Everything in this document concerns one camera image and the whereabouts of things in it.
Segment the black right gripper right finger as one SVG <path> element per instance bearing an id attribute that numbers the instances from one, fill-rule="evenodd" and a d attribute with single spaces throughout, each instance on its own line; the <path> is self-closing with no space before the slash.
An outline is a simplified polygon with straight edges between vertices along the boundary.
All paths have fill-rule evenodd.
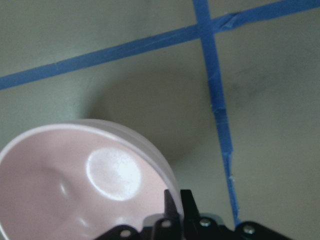
<path id="1" fill-rule="evenodd" d="M 200 217 L 193 193 L 189 189 L 181 189 L 180 196 L 183 206 L 184 220 L 195 220 Z"/>

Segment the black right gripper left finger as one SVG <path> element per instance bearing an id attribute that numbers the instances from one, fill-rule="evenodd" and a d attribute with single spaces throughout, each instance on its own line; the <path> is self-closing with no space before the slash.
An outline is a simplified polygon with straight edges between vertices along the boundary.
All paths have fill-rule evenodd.
<path id="1" fill-rule="evenodd" d="M 164 213 L 163 216 L 167 219 L 180 221 L 180 214 L 178 213 L 174 199 L 168 189 L 164 191 Z"/>

